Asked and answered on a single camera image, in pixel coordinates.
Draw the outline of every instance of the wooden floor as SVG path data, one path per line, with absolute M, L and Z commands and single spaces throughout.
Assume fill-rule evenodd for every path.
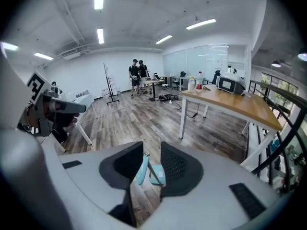
M 179 94 L 175 90 L 162 90 L 156 86 L 156 96 L 160 93 Z M 96 100 L 93 105 L 98 118 L 90 107 L 82 119 L 82 127 L 93 144 L 88 145 L 76 128 L 71 128 L 71 136 L 63 144 L 66 154 L 108 149 L 131 141 L 143 141 L 144 151 L 150 153 L 152 164 L 160 164 L 161 141 L 190 146 L 230 158 L 241 163 L 245 155 L 246 137 L 241 135 L 246 122 L 209 107 L 203 118 L 204 106 L 199 106 L 199 115 L 187 117 L 184 138 L 178 138 L 181 110 L 173 102 L 150 102 L 148 94 L 130 98 L 131 92 L 119 95 L 120 102 L 106 104 L 108 100 Z M 188 116 L 197 112 L 198 104 L 190 103 Z M 159 205 L 160 187 L 148 181 L 139 186 L 134 180 L 131 196 L 137 222 L 143 224 Z

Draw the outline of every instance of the bottle with red cap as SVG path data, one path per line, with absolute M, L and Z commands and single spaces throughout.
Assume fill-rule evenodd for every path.
M 202 73 L 201 71 L 198 73 L 198 77 L 196 80 L 196 92 L 202 92 Z

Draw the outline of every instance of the ceiling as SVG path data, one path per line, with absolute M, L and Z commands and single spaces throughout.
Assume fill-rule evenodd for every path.
M 114 47 L 165 49 L 169 46 L 224 32 L 251 33 L 257 0 L 104 0 L 94 10 L 94 0 L 28 0 L 15 15 L 2 41 L 17 44 L 8 52 L 20 67 L 47 63 L 36 52 L 60 57 L 75 49 L 84 53 Z M 211 18 L 214 24 L 186 30 Z M 100 45 L 96 30 L 104 29 Z M 173 37 L 160 45 L 161 38 Z
M 297 26 L 283 6 L 278 7 L 274 17 L 266 38 L 252 59 L 252 65 L 272 69 L 306 84 L 307 62 L 297 57 L 304 46 Z M 280 61 L 282 66 L 271 66 L 274 60 Z

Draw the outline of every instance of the black t-shirt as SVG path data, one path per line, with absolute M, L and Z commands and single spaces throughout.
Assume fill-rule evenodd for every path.
M 139 76 L 139 69 L 137 66 L 131 66 L 129 67 L 129 71 L 131 71 L 131 75 L 132 76 L 137 76 L 138 78 L 140 77 Z
M 146 65 L 142 65 L 142 66 L 140 66 L 141 78 L 145 78 L 145 77 L 147 77 L 147 75 L 146 75 L 146 71 L 145 71 L 145 70 L 147 70 L 147 66 L 146 66 Z

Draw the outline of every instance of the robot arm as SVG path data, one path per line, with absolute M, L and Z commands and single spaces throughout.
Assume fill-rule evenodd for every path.
M 67 127 L 76 114 L 86 111 L 86 106 L 83 104 L 59 99 L 58 89 L 52 88 L 37 71 L 27 86 L 33 95 L 30 106 L 20 119 L 19 126 L 27 130 L 35 124 L 38 132 L 34 136 L 46 137 L 56 127 Z M 32 123 L 28 122 L 29 117 L 34 118 Z

